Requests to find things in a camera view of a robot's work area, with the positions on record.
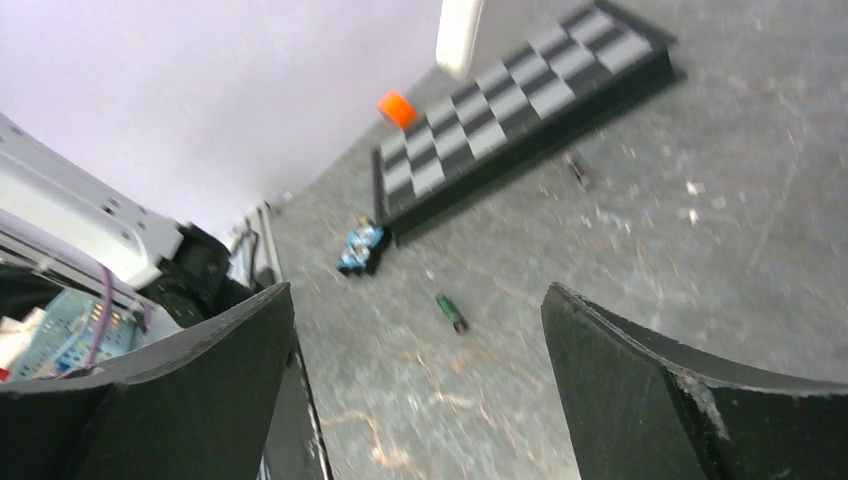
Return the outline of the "white remote control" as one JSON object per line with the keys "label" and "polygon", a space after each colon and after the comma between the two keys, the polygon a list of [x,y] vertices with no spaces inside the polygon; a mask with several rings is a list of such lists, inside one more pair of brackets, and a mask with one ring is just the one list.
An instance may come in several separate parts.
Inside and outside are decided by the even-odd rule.
{"label": "white remote control", "polygon": [[437,65],[454,78],[468,75],[483,0],[443,0],[436,37]]}

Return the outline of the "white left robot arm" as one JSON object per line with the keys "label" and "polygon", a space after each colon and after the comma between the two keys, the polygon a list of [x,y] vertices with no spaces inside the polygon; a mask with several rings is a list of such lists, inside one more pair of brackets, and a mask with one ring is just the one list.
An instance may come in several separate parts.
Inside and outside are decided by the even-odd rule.
{"label": "white left robot arm", "polygon": [[130,200],[1,119],[1,208],[97,261],[187,328],[249,298],[230,252],[194,224]]}

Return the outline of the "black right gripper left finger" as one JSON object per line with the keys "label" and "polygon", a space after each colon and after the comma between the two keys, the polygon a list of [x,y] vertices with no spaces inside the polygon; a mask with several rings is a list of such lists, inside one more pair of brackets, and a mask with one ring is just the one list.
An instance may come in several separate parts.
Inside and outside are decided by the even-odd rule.
{"label": "black right gripper left finger", "polygon": [[149,346],[1,388],[5,479],[322,475],[286,283]]}

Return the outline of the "green battery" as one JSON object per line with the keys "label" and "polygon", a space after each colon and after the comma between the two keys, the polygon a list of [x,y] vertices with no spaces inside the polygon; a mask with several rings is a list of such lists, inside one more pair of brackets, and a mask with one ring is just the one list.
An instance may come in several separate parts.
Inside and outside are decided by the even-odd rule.
{"label": "green battery", "polygon": [[444,294],[436,295],[435,300],[442,313],[452,324],[454,331],[460,335],[467,333],[469,325],[455,303]]}

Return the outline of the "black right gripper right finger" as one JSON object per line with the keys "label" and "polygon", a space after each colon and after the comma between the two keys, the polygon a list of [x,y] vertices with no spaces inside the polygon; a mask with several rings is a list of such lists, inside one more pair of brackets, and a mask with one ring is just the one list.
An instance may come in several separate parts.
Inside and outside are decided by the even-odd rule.
{"label": "black right gripper right finger", "polygon": [[584,479],[843,479],[847,388],[690,347],[552,284],[545,340]]}

